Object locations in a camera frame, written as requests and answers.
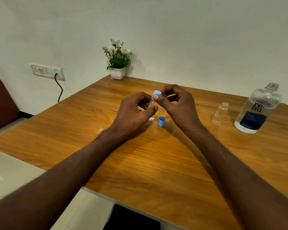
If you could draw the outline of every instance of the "cable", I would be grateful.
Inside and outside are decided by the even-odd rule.
[[[61,98],[61,95],[62,95],[62,93],[63,93],[63,88],[62,88],[62,86],[60,86],[60,84],[58,83],[58,81],[56,80],[56,83],[59,85],[59,87],[61,87],[61,94],[60,94],[60,96],[59,96],[59,99],[58,99],[58,103],[60,102],[60,98]]]

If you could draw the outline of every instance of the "white wall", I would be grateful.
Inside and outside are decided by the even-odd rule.
[[[288,104],[288,0],[0,0],[0,79],[37,114],[60,89],[28,63],[62,67],[63,99],[108,74],[110,37],[132,77],[242,96],[276,82]]]

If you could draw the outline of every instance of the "bottle label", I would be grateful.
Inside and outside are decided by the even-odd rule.
[[[262,114],[247,111],[241,120],[240,125],[251,130],[258,130],[266,119],[267,117]]]

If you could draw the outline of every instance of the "electrical outlet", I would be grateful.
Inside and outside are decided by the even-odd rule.
[[[31,67],[31,72],[36,76],[54,79],[54,76],[57,73],[56,79],[60,81],[65,81],[62,69],[59,67],[41,65],[36,63],[29,63],[29,65]]]

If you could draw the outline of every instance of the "wood grain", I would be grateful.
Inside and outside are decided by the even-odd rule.
[[[109,76],[0,135],[0,151],[48,170],[90,143],[113,122],[120,101],[164,83]],[[288,196],[288,105],[279,104],[253,135],[234,127],[247,98],[186,88],[202,123],[237,157]],[[222,125],[211,117],[222,101]],[[165,127],[157,117],[165,116]],[[86,187],[187,229],[239,229],[219,182],[198,148],[160,108],[154,121],[117,148]]]

